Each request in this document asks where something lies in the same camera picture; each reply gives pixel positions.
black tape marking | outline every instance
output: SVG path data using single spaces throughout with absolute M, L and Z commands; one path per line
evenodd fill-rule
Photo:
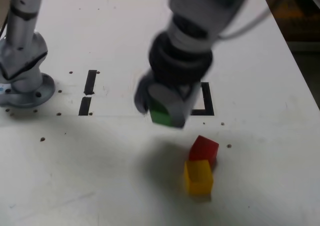
M 18 16 L 19 18 L 22 18 L 24 21 L 32 20 L 38 16 L 38 12 L 22 12 L 13 5 L 10 6 L 10 10 L 14 15 Z
M 203 102 L 205 109 L 193 109 L 192 116 L 214 116 L 214 106 L 212 104 L 210 86 L 208 82 L 201 82 Z
M 95 94 L 94 87 L 95 87 L 96 76 L 97 76 L 97 70 L 89 70 L 88 77 L 86 78 L 86 83 L 84 86 L 85 95 Z
M 91 97 L 83 97 L 80 104 L 79 116 L 88 116 L 91 104 Z
M 85 95 L 93 95 L 95 82 L 96 82 L 97 70 L 89 70 L 86 77 L 86 83 L 84 86 Z M 88 116 L 91 104 L 91 97 L 83 97 L 80 104 L 79 116 Z

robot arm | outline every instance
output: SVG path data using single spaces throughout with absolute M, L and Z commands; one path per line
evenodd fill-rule
M 35 32 L 42 0 L 11 0 L 7 31 L 0 40 L 0 105 L 32 108 L 43 104 L 55 92 L 53 79 L 40 72 L 48 48 Z
M 40 72 L 47 56 L 35 31 L 42 0 L 11 0 L 6 36 L 0 40 L 0 105 L 36 107 L 55 92 L 53 79 Z M 194 107 L 200 80 L 212 65 L 212 45 L 245 0 L 170 0 L 166 31 L 151 46 L 151 69 L 135 94 L 136 108 L 152 121 L 182 128 Z
M 213 62 L 211 48 L 245 0 L 170 0 L 166 31 L 151 46 L 151 69 L 135 94 L 139 112 L 154 123 L 183 128 Z

table surface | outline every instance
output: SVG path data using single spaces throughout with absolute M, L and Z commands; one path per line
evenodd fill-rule
M 319 225 L 320 112 L 272 16 L 214 47 L 203 79 L 214 116 L 178 130 L 137 112 L 167 2 L 43 0 L 41 70 L 57 93 L 38 112 L 0 110 L 1 225 Z M 228 31 L 266 6 L 248 0 Z M 100 72 L 93 115 L 78 116 L 88 70 Z M 182 186 L 198 135 L 220 144 L 211 197 L 201 200 Z

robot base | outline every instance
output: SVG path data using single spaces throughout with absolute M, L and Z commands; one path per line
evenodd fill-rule
M 48 101 L 55 93 L 55 82 L 49 75 L 42 73 L 43 83 L 35 91 L 21 93 L 15 91 L 11 84 L 3 84 L 0 92 L 0 105 L 8 105 L 16 108 L 33 108 Z

